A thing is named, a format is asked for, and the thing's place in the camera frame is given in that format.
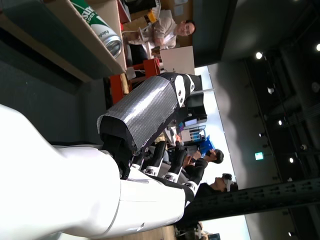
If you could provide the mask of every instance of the silver mesh cover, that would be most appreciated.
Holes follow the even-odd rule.
[[[177,103],[170,82],[161,76],[152,76],[98,118],[98,132],[103,116],[120,119],[127,126],[139,150],[174,112]]]

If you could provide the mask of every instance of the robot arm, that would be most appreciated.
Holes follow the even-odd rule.
[[[175,118],[186,98],[200,88],[198,76],[162,73],[148,78],[99,117],[103,149],[113,155],[121,179],[129,176],[132,153],[143,153]]]
[[[0,105],[0,239],[35,240],[55,232],[100,239],[177,222],[197,181],[181,186],[148,176],[130,167],[131,159],[200,84],[196,76],[177,73],[146,80],[98,119],[102,150],[55,149],[21,113]]]

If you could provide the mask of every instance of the ceiling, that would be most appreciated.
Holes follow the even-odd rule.
[[[194,1],[195,65],[245,58],[277,45],[307,8],[307,0]]]

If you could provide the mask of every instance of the black pillar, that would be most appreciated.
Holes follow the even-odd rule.
[[[199,221],[320,203],[320,178],[217,193],[196,198],[177,223],[188,227]]]
[[[319,97],[312,91],[312,78],[296,44],[283,46],[280,51],[302,110],[305,111],[315,105]],[[313,145],[320,148],[319,121],[317,118],[309,118],[305,122]]]

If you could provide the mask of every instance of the beige shirt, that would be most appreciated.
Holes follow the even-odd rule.
[[[152,26],[142,31],[143,38],[129,41],[130,44],[140,45],[150,42],[154,44],[154,39],[165,39],[164,45],[169,49],[176,46],[177,36],[172,34],[176,29],[177,24],[171,17],[159,18]]]

